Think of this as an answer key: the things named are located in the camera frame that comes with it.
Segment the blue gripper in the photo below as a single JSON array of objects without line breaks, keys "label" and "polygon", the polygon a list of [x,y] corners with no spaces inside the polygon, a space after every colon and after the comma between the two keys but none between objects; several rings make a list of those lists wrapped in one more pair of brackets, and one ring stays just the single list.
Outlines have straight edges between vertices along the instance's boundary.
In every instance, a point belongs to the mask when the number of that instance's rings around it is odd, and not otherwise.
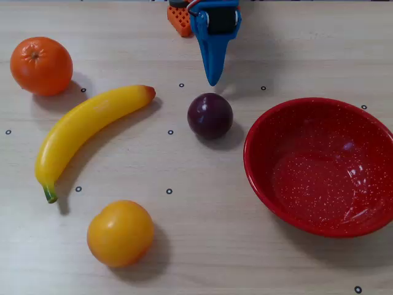
[{"label": "blue gripper", "polygon": [[239,1],[192,1],[189,13],[207,80],[215,86],[224,70],[228,43],[240,27]]}]

